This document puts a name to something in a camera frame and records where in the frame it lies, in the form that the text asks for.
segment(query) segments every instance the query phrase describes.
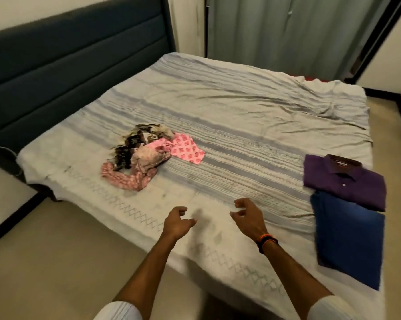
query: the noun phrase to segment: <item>white sleeve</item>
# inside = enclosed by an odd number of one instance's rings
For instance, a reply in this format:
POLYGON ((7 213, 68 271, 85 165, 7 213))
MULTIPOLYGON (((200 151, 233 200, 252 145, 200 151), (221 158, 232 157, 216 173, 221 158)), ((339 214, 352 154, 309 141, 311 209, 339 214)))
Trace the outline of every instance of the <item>white sleeve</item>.
POLYGON ((310 308, 307 320, 363 320, 363 317, 342 298, 329 295, 310 308))
POLYGON ((143 320, 138 309, 124 301, 107 304, 96 315, 94 320, 143 320))

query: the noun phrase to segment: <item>striped bed sheet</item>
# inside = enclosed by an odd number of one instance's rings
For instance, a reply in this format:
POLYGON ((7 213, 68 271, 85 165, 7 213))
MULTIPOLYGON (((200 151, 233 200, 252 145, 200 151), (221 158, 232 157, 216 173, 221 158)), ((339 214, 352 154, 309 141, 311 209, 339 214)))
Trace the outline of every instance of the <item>striped bed sheet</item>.
POLYGON ((345 156, 371 168, 371 145, 359 86, 170 53, 39 136, 18 163, 28 182, 49 186, 146 251, 171 208, 187 206, 199 222, 177 243, 170 266, 193 278, 194 262, 223 287, 298 319, 267 259, 229 217, 234 199, 250 197, 269 231, 313 276, 366 319, 384 319, 383 285, 374 291, 317 265, 312 191, 302 186, 305 154, 345 156), (206 152, 202 163, 172 157, 140 192, 108 184, 100 166, 138 123, 189 134, 206 152))

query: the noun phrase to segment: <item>shirt collar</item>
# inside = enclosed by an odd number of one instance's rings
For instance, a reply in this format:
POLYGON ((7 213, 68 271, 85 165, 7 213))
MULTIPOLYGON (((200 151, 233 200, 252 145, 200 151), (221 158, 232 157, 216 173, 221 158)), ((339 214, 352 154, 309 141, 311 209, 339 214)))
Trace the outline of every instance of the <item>shirt collar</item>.
POLYGON ((359 178, 362 176, 362 163, 358 162, 357 160, 351 160, 349 158, 328 154, 324 157, 324 161, 326 169, 331 174, 346 174, 355 181, 359 180, 359 178), (344 170, 336 161, 347 164, 349 168, 344 170))

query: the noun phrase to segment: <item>bed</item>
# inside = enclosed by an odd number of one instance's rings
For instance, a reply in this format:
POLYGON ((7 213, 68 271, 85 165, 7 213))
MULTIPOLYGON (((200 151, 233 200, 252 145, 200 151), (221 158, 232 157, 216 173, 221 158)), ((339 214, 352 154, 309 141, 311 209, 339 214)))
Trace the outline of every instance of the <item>bed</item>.
POLYGON ((175 53, 166 0, 113 0, 49 20, 0 33, 0 50, 9 50, 0 52, 1 65, 22 53, 8 47, 12 38, 27 50, 26 65, 0 70, 0 146, 18 152, 17 166, 0 151, 0 166, 21 167, 27 183, 48 187, 146 251, 169 210, 187 206, 198 224, 168 264, 245 311, 261 306, 298 319, 267 259, 229 217, 235 198, 250 197, 313 276, 365 318, 384 319, 383 281, 374 291, 317 265, 311 191, 302 186, 305 154, 372 167, 362 88, 175 53), (44 58, 31 53, 41 36, 53 36, 42 41, 44 58), (196 166, 172 157, 140 192, 113 187, 100 166, 145 122, 189 134, 205 158, 196 166))

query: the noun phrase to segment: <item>bed frame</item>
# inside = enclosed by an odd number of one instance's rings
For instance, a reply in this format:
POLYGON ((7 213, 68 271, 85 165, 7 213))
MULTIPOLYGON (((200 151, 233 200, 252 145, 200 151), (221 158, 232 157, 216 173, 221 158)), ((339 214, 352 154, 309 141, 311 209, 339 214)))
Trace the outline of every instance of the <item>bed frame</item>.
MULTIPOLYGON (((174 51, 168 0, 110 0, 0 31, 0 146, 18 153, 174 51)), ((20 172, 4 149, 0 167, 20 172)))

